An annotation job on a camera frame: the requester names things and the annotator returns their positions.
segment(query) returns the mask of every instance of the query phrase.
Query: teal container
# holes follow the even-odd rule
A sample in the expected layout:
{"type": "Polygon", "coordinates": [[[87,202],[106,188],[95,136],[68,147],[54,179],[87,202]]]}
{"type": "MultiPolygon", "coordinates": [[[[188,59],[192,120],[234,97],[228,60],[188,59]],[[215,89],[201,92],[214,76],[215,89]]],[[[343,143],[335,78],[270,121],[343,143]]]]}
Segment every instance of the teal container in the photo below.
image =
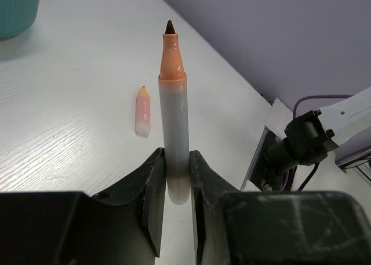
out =
{"type": "Polygon", "coordinates": [[[16,36],[35,21],[39,0],[0,0],[0,38],[16,36]]]}

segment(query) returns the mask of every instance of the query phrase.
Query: wall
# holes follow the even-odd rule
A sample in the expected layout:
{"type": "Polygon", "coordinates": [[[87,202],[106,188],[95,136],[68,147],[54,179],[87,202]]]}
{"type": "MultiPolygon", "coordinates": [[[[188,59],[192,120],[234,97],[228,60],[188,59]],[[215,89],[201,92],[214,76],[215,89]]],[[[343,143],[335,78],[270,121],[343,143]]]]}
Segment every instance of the wall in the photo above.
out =
{"type": "MultiPolygon", "coordinates": [[[[371,86],[371,0],[165,0],[267,99],[371,86]]],[[[332,104],[303,103],[299,114],[332,104]]],[[[338,149],[371,144],[371,131],[338,149]]]]}

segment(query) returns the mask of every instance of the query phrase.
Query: gray wall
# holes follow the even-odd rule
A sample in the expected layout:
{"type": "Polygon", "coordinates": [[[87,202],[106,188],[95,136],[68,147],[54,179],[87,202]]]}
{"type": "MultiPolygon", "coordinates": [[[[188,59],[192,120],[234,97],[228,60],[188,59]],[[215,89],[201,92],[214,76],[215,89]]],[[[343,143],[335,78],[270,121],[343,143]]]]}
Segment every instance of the gray wall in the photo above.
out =
{"type": "MultiPolygon", "coordinates": [[[[292,109],[304,96],[371,86],[371,0],[165,1],[269,100],[292,109]]],[[[337,156],[370,143],[361,133],[337,156]]]]}

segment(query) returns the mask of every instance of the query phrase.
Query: teal cup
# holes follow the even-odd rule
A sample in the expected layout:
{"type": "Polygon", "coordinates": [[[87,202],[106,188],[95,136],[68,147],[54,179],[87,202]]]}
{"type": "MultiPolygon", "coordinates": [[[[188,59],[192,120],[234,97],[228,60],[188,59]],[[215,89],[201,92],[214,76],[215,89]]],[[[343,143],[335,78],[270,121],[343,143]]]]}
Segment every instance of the teal cup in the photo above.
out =
{"type": "Polygon", "coordinates": [[[0,38],[16,36],[35,21],[39,0],[0,0],[0,38]]]}

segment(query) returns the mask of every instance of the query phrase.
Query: green bucket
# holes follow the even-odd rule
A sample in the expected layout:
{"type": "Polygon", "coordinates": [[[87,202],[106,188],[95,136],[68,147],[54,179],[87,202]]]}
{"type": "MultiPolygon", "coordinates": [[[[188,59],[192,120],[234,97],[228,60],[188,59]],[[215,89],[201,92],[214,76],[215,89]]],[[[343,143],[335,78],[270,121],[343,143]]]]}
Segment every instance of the green bucket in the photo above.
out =
{"type": "Polygon", "coordinates": [[[16,36],[35,21],[39,0],[0,0],[0,38],[16,36]]]}

